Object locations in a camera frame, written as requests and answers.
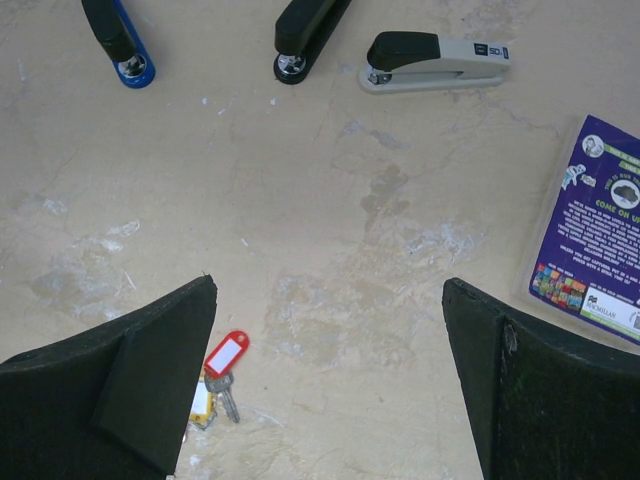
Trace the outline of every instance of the stapler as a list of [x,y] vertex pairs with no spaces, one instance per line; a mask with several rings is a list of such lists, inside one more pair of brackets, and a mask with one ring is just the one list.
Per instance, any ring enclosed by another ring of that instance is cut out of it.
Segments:
[[120,81],[129,88],[149,85],[156,69],[121,1],[82,0],[82,7]]
[[287,85],[302,82],[351,0],[292,0],[276,22],[273,63],[276,78]]
[[382,32],[367,61],[358,80],[373,94],[496,86],[511,66],[504,45],[422,32]]

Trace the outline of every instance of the purple book cover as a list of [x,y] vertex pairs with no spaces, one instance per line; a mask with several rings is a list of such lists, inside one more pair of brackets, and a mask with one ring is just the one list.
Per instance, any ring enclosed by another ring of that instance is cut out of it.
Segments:
[[529,279],[543,302],[640,344],[640,141],[587,117]]

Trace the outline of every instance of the yellow key tag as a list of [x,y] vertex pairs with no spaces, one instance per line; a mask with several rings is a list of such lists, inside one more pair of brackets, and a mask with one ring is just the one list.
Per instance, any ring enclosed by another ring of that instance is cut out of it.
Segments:
[[193,397],[193,404],[191,405],[189,423],[202,430],[209,427],[217,416],[214,398],[204,384],[204,377],[200,377],[196,387],[196,394]]

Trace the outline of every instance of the floor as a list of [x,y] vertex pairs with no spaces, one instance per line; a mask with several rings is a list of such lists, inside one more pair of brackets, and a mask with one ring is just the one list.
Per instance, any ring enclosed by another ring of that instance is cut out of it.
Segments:
[[[210,346],[252,339],[243,421],[190,431],[178,479],[481,478],[443,281],[520,306],[574,116],[640,134],[640,3],[354,0],[295,88],[272,75],[288,0],[124,3],[158,69],[141,91],[79,1],[0,3],[0,360],[207,272]],[[510,77],[367,95],[357,69],[394,29],[507,42]]]

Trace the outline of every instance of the red key tag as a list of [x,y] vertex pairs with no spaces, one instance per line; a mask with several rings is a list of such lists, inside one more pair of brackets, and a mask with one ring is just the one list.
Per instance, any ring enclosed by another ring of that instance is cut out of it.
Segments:
[[204,362],[204,371],[211,378],[224,377],[249,348],[249,337],[241,330],[234,330],[224,337]]

